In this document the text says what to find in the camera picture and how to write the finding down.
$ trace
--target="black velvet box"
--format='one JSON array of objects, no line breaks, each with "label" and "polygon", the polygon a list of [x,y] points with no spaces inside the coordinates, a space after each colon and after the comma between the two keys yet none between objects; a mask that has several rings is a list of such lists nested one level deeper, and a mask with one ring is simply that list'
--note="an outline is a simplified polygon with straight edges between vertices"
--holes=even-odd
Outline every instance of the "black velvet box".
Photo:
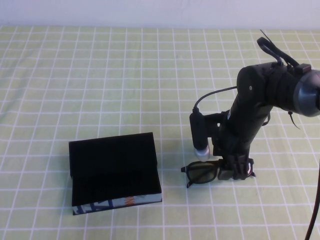
[{"label": "black velvet box", "polygon": [[152,132],[69,142],[73,215],[162,201]]}]

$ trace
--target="sunglasses lens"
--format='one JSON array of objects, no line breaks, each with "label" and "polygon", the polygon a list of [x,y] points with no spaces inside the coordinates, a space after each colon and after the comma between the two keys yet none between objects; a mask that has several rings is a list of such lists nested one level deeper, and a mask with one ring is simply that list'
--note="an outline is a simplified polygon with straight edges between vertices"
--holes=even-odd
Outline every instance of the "sunglasses lens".
[{"label": "sunglasses lens", "polygon": [[188,177],[195,184],[202,184],[212,181],[217,175],[215,165],[207,162],[199,162],[191,165],[188,169]]}]

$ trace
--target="green checkered tablecloth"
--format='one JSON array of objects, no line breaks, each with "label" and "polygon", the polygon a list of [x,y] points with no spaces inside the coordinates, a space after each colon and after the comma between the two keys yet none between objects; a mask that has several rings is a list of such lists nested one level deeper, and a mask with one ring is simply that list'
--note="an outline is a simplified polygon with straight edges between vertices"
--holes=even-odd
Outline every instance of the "green checkered tablecloth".
[{"label": "green checkered tablecloth", "polygon": [[[320,69],[320,31],[265,30]],[[256,178],[186,189],[195,101],[274,61],[259,30],[0,26],[0,239],[301,240],[314,207],[320,118],[274,108]],[[236,91],[203,100],[228,110]],[[153,132],[163,202],[72,215],[68,142]],[[313,240],[320,238],[319,220]]]}]

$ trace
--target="box lid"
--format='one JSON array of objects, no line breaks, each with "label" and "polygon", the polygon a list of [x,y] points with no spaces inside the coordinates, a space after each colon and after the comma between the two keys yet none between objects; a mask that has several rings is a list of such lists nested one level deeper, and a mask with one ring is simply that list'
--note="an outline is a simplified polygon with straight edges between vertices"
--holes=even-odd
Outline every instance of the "box lid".
[{"label": "box lid", "polygon": [[70,176],[90,178],[157,166],[152,132],[69,142]]}]

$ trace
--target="black cable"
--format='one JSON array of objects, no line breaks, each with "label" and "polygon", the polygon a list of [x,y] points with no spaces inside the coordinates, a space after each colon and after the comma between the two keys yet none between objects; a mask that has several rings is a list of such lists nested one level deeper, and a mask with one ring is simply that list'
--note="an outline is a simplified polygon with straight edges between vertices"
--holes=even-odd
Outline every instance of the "black cable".
[{"label": "black cable", "polygon": [[217,94],[217,93],[225,92],[225,91],[232,90],[232,89],[236,89],[236,88],[237,88],[237,86],[232,86],[232,87],[220,89],[220,90],[217,90],[217,91],[209,92],[209,93],[207,93],[206,95],[203,95],[202,97],[200,97],[200,98],[198,99],[198,101],[196,101],[196,103],[194,104],[194,108],[197,107],[197,105],[200,103],[200,101],[201,101],[202,99],[204,99],[204,98],[206,98],[206,97],[208,97],[208,96],[210,96],[210,95],[212,95],[212,94]]},{"label": "black cable", "polygon": [[319,210],[319,205],[320,205],[320,167],[319,167],[319,175],[318,175],[318,187],[316,190],[316,197],[315,197],[313,213],[312,213],[309,228],[308,228],[308,231],[306,232],[306,236],[305,236],[304,240],[310,239],[312,230],[313,230],[315,222],[316,222],[316,218],[317,218],[317,214],[318,214],[318,210]]},{"label": "black cable", "polygon": [[270,38],[261,29],[260,29],[260,31],[268,39],[268,40],[266,40],[265,38],[260,37],[257,41],[259,47],[265,53],[273,56],[278,61],[278,63],[280,63],[279,62],[279,57],[280,57],[287,63],[287,65],[290,64],[294,68],[299,65],[299,63],[296,60],[294,60],[291,56],[289,56],[288,54],[284,53],[279,48],[277,48],[276,45],[270,40]]}]

